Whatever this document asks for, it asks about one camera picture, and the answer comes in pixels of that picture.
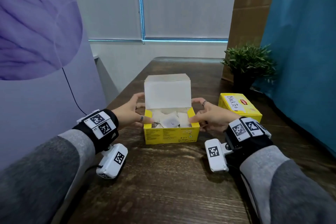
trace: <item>leaves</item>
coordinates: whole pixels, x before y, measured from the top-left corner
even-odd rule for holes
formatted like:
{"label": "leaves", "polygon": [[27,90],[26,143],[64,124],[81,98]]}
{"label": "leaves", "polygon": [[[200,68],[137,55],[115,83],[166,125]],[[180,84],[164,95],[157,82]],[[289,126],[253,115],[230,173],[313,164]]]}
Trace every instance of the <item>leaves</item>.
{"label": "leaves", "polygon": [[229,58],[222,63],[228,65],[234,74],[244,73],[254,78],[274,75],[276,64],[268,56],[271,53],[268,47],[246,44],[240,48],[228,48],[225,53]]}

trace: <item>gray sleeve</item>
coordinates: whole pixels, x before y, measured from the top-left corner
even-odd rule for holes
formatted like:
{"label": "gray sleeve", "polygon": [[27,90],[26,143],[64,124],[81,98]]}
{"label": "gray sleeve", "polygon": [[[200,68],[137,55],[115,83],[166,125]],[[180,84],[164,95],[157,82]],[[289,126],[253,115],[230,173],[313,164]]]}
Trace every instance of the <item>gray sleeve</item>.
{"label": "gray sleeve", "polygon": [[0,223],[51,222],[94,157],[92,141],[72,129],[1,171]]}
{"label": "gray sleeve", "polygon": [[[263,148],[240,166],[263,224],[336,223],[336,203],[276,146]],[[253,207],[252,193],[243,178]]]}

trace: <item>plant pot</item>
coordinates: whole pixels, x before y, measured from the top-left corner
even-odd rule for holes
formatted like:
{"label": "plant pot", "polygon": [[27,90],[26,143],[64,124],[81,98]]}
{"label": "plant pot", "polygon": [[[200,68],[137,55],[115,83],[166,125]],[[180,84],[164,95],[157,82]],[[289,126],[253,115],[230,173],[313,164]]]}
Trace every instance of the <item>plant pot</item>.
{"label": "plant pot", "polygon": [[250,77],[247,74],[234,73],[233,74],[233,91],[235,93],[247,93],[250,90],[255,77]]}

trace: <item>wooden table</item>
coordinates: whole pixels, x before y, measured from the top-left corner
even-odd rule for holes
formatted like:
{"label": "wooden table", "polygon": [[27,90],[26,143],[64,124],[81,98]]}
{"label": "wooden table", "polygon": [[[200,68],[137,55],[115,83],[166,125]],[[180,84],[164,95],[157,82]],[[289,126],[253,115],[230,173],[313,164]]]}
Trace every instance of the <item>wooden table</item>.
{"label": "wooden table", "polygon": [[[222,68],[220,59],[155,58],[108,108],[143,91],[148,75],[175,73],[190,77],[192,97],[218,104],[220,93],[232,92],[231,83],[221,80]],[[289,127],[262,94],[248,98],[263,114],[274,144],[336,198],[335,159]],[[212,138],[223,142],[222,134],[200,132],[196,143],[145,145],[142,129],[121,130],[115,142],[128,148],[122,172],[113,181],[95,176],[69,223],[249,223],[232,176],[209,170],[204,142]]]}

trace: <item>white box lid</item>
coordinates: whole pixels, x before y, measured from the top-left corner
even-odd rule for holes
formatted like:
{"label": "white box lid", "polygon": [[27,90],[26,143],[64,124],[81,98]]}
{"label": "white box lid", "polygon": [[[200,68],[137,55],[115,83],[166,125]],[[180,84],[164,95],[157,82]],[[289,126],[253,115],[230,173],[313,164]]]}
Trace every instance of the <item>white box lid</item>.
{"label": "white box lid", "polygon": [[186,74],[149,75],[145,79],[146,109],[191,107],[191,83]]}

